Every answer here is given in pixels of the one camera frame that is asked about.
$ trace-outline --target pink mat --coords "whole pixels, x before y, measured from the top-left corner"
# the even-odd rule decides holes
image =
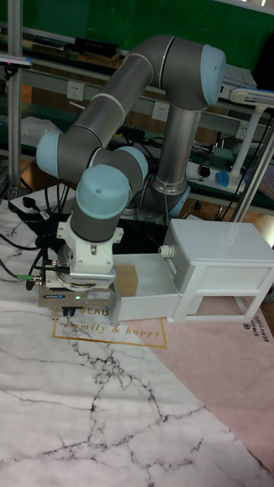
[[[167,349],[151,350],[274,473],[274,340],[261,311],[249,323],[164,320],[164,330]]]

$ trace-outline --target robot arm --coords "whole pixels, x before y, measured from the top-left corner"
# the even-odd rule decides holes
[[[142,204],[161,212],[168,196],[169,209],[178,205],[201,111],[218,99],[224,69],[219,49],[152,37],[129,53],[66,134],[42,137],[39,167],[78,185],[69,221],[75,236],[89,246],[110,241],[123,209],[142,187],[148,172],[144,155],[135,148],[106,147],[148,84],[166,90],[170,112],[158,174]]]

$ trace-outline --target gold border line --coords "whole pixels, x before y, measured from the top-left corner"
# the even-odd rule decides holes
[[[56,308],[56,314],[55,314],[55,317],[54,317],[54,323],[53,323],[53,334],[52,334],[52,338],[60,338],[60,339],[63,339],[63,340],[78,340],[78,341],[82,341],[82,342],[97,342],[97,343],[112,343],[112,344],[117,344],[117,345],[134,345],[135,347],[152,347],[152,348],[155,348],[155,349],[167,349],[167,340],[166,340],[166,336],[165,336],[165,332],[164,332],[164,322],[163,322],[163,318],[160,318],[161,319],[161,330],[162,330],[162,333],[163,333],[163,339],[164,339],[164,345],[147,345],[145,343],[130,343],[130,342],[110,342],[110,341],[107,341],[107,340],[95,340],[95,339],[92,339],[92,338],[78,338],[78,337],[74,337],[74,336],[57,336],[55,333],[56,333],[56,324],[57,324],[57,318],[58,318],[58,312],[59,312],[59,309]]]

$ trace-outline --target aluminum frame post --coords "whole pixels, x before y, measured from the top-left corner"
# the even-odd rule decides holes
[[[23,0],[8,0],[8,54],[22,56]],[[8,160],[9,194],[12,199],[20,192],[21,164],[21,89],[22,70],[8,81]]]
[[[240,201],[232,215],[231,221],[243,221],[249,209],[251,202],[258,190],[259,184],[263,178],[264,173],[269,165],[274,154],[274,125],[271,127],[263,149],[258,157],[258,161],[254,166],[252,174],[250,175],[247,185],[241,195]]]

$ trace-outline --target table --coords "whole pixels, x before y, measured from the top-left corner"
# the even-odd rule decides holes
[[[5,202],[0,228],[33,245],[34,234]],[[25,273],[34,253],[1,242],[0,256]],[[38,308],[35,290],[27,293],[1,270],[0,279],[1,486],[274,485],[137,335],[133,345],[90,342],[84,328],[80,340],[57,314],[65,339],[54,339],[55,312]],[[124,342],[128,326],[120,326]]]

